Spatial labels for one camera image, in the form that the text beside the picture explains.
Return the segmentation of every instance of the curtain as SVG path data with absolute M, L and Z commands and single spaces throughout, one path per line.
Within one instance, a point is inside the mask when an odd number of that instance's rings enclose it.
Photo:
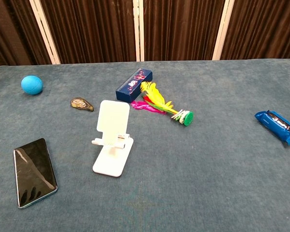
M 144 0 L 145 60 L 212 59 L 224 0 Z
M 0 65 L 51 64 L 29 0 L 0 0 Z
M 221 59 L 290 58 L 290 0 L 236 0 Z
M 41 0 L 61 63 L 136 61 L 132 0 Z

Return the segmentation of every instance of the blue ball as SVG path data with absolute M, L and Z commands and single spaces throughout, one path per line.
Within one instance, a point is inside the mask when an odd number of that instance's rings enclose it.
M 43 82 L 39 77 L 29 75 L 22 79 L 21 87 L 25 93 L 35 95 L 43 90 Z

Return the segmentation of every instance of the black phone screen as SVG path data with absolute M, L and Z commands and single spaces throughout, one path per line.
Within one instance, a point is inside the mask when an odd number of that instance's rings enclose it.
M 14 163 L 19 208 L 25 208 L 57 191 L 57 182 L 43 138 L 15 149 Z

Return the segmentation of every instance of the phone stand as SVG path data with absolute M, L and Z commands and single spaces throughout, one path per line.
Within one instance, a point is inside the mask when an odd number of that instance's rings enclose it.
M 102 145 L 103 148 L 93 165 L 94 172 L 114 177 L 122 174 L 134 141 L 126 133 L 129 112 L 128 103 L 101 102 L 96 129 L 103 132 L 103 136 L 92 140 L 92 144 Z

